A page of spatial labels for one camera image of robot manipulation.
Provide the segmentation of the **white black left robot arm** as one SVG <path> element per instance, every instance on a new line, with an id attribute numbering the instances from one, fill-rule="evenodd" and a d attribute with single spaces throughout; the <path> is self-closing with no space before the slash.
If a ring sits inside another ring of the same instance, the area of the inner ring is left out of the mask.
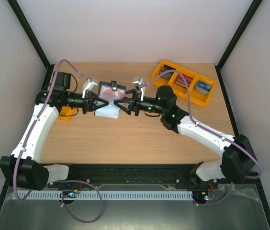
<path id="1" fill-rule="evenodd" d="M 86 79 L 81 93 L 70 92 L 71 77 L 72 74 L 64 72 L 54 74 L 55 82 L 37 94 L 33 115 L 19 144 L 10 156 L 0 159 L 3 175 L 13 188 L 41 191 L 49 183 L 67 179 L 68 166 L 40 164 L 52 124 L 64 107 L 81 108 L 86 114 L 109 104 L 93 92 L 98 85 L 94 78 Z"/>

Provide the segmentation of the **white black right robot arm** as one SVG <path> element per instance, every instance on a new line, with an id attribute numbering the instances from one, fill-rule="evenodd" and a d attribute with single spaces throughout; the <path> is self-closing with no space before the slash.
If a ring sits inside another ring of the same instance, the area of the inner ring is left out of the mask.
<path id="1" fill-rule="evenodd" d="M 160 86 L 154 98 L 142 96 L 135 90 L 131 92 L 132 98 L 115 100 L 114 105 L 128 115 L 132 112 L 138 115 L 140 111 L 159 114 L 166 129 L 198 141 L 220 157 L 220 160 L 201 162 L 195 166 L 191 175 L 193 186 L 200 188 L 209 180 L 223 178 L 239 184 L 244 179 L 257 177 L 252 171 L 256 157 L 246 136 L 224 134 L 195 120 L 190 111 L 176 105 L 177 97 L 170 86 Z"/>

